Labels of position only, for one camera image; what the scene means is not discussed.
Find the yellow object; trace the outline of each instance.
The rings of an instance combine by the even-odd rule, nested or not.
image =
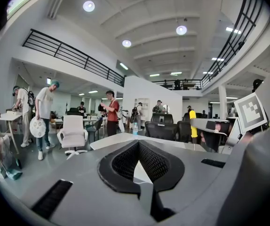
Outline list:
[[[194,110],[190,111],[190,119],[192,118],[196,118],[196,112]],[[195,138],[198,137],[198,132],[197,132],[197,128],[191,126],[191,137]]]

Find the white sneaker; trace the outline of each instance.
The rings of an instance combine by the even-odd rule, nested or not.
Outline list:
[[[43,152],[39,151],[38,159],[41,161],[43,160]]]
[[[29,145],[29,143],[25,144],[25,143],[22,143],[21,144],[21,147],[24,148],[24,147],[27,147]]]
[[[55,145],[54,144],[50,144],[49,146],[46,147],[46,150],[48,150],[50,148],[53,148],[53,147],[55,147]]]

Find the black metal railing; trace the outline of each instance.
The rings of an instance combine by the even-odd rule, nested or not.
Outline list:
[[[174,81],[154,81],[170,90],[200,90],[202,88],[202,80],[174,80]]]
[[[238,18],[230,32],[217,60],[211,65],[207,74],[202,78],[202,87],[208,84],[219,72],[228,64],[228,62],[243,47],[249,34],[256,26],[256,21],[262,10],[263,0],[243,0]]]
[[[22,46],[59,58],[124,86],[124,77],[120,74],[84,52],[37,30],[31,29]]]

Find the white office chair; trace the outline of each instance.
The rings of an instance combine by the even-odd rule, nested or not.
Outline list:
[[[86,153],[87,150],[77,150],[79,146],[85,146],[88,140],[88,132],[83,129],[83,117],[79,115],[65,115],[63,121],[63,128],[57,134],[62,148],[73,147],[74,150],[65,151],[65,154],[70,154],[69,158],[73,155]]]

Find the man in red shirt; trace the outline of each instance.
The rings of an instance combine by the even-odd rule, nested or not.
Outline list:
[[[118,101],[114,98],[114,92],[112,90],[109,90],[106,92],[106,97],[108,100],[110,100],[110,105],[107,106],[104,103],[101,103],[101,106],[106,108],[108,110],[108,123],[107,123],[107,132],[108,136],[113,136],[116,135],[117,131],[117,111],[119,110],[119,103]]]

